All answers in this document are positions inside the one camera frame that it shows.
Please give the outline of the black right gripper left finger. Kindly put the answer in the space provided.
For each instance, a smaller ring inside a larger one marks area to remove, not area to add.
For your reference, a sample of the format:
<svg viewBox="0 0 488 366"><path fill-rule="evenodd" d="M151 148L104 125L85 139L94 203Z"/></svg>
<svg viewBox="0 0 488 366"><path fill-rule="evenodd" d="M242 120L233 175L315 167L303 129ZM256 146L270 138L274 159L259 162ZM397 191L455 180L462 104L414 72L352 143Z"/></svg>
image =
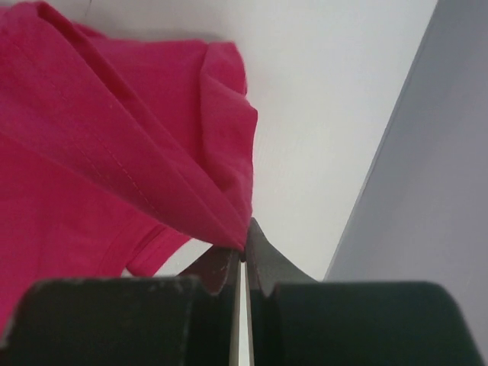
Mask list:
<svg viewBox="0 0 488 366"><path fill-rule="evenodd" d="M212 248L173 277L36 283L1 339L3 365L236 365L239 254Z"/></svg>

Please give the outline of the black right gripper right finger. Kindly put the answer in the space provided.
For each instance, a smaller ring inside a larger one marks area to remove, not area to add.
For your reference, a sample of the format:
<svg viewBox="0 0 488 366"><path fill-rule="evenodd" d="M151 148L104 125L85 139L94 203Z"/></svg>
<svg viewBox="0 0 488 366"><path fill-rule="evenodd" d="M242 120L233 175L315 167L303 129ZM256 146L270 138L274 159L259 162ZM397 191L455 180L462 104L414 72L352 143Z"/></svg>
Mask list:
<svg viewBox="0 0 488 366"><path fill-rule="evenodd" d="M464 317L425 281L321 282L252 221L246 243L254 365L481 365Z"/></svg>

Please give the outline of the pink t shirt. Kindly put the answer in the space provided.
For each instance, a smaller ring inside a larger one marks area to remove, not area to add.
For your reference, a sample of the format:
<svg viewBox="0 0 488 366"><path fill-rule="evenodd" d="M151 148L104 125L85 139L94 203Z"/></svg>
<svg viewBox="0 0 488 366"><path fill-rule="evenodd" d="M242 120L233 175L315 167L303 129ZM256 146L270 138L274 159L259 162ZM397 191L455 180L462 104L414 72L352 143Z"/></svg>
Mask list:
<svg viewBox="0 0 488 366"><path fill-rule="evenodd" d="M141 42L1 9L1 322L36 281L241 250L258 120L231 42Z"/></svg>

